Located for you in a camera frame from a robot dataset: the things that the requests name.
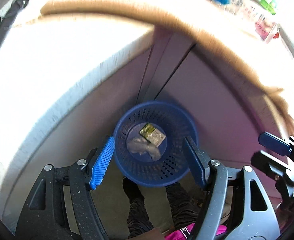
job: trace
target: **pink fabric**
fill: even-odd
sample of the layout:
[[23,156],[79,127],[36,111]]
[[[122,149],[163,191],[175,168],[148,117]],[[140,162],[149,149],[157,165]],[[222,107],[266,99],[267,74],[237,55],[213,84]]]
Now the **pink fabric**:
[[[194,227],[195,223],[190,224],[187,226],[187,229],[189,232],[191,232],[192,228]],[[226,232],[227,227],[226,226],[219,226],[218,230],[216,232],[216,235],[222,234]],[[181,233],[180,230],[176,230],[175,232],[172,232],[168,236],[165,236],[165,240],[186,240],[185,236]]]

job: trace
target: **foot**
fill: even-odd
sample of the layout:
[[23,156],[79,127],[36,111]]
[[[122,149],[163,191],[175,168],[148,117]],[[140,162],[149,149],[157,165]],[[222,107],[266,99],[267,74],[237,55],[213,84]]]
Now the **foot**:
[[127,197],[129,198],[129,202],[131,203],[134,199],[138,198],[142,201],[145,201],[144,196],[140,192],[138,185],[131,181],[128,178],[123,178],[122,180],[122,188]]

